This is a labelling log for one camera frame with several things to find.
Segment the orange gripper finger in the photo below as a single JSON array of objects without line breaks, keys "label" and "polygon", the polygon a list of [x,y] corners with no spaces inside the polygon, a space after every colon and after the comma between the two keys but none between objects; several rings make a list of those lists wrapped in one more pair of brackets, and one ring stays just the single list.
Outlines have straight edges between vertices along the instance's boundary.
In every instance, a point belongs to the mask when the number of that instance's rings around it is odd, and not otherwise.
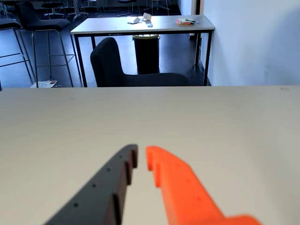
[{"label": "orange gripper finger", "polygon": [[249,215],[226,217],[185,161],[158,146],[146,147],[148,170],[160,188],[170,225],[258,225]]}]

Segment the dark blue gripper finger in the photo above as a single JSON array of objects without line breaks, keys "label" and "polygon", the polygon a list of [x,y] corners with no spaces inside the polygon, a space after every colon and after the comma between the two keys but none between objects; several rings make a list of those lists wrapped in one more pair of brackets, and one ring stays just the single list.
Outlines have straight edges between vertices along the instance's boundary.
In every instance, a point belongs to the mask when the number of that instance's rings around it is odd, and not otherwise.
[{"label": "dark blue gripper finger", "polygon": [[120,225],[137,162],[138,146],[124,146],[46,224]]}]

